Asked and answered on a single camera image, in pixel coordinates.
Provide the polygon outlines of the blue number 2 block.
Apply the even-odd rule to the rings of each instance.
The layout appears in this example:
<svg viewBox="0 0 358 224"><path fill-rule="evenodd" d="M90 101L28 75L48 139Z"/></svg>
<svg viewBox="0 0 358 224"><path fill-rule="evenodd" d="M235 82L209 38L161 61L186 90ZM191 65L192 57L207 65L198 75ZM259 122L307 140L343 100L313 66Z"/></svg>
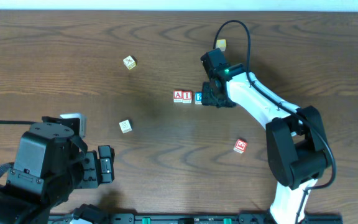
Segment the blue number 2 block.
<svg viewBox="0 0 358 224"><path fill-rule="evenodd" d="M195 93L195 104L201 105L202 104L202 92Z"/></svg>

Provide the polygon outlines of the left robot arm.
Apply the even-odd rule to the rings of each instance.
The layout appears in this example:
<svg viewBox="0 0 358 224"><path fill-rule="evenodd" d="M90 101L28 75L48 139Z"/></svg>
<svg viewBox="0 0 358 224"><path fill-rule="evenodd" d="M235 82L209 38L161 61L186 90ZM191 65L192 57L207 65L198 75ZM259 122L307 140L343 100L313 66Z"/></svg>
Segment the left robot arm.
<svg viewBox="0 0 358 224"><path fill-rule="evenodd" d="M74 190L114 180L114 149L89 151L84 115L44 116L28 125L15 161L0 166L0 223L47 223Z"/></svg>

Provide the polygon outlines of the red letter I block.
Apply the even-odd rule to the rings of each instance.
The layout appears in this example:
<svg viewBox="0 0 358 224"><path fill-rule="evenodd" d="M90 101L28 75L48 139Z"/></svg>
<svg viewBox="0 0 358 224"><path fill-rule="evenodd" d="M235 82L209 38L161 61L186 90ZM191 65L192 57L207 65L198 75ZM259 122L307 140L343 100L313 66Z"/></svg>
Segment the red letter I block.
<svg viewBox="0 0 358 224"><path fill-rule="evenodd" d="M193 93L191 91L183 91L182 94L182 103L190 104L193 100Z"/></svg>

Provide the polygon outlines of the red letter A block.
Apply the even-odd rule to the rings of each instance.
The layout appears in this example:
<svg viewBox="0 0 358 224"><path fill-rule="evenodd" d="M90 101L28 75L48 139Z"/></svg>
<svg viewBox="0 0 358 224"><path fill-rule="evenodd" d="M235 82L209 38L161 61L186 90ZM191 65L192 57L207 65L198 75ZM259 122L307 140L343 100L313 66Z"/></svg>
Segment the red letter A block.
<svg viewBox="0 0 358 224"><path fill-rule="evenodd" d="M174 103L182 103L183 102L183 91L182 90L174 90L173 91L173 102Z"/></svg>

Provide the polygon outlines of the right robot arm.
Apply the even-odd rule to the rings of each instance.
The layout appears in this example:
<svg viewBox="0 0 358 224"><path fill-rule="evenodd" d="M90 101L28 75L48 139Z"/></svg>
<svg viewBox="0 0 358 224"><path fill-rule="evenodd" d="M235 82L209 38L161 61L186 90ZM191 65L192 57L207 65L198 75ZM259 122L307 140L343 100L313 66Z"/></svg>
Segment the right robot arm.
<svg viewBox="0 0 358 224"><path fill-rule="evenodd" d="M335 168L323 121L312 106L300 108L273 93L241 63L230 65L220 49L201 57L209 78L205 106L243 107L265 129L268 165L278 184L270 214L275 223L304 223L310 192L328 167Z"/></svg>

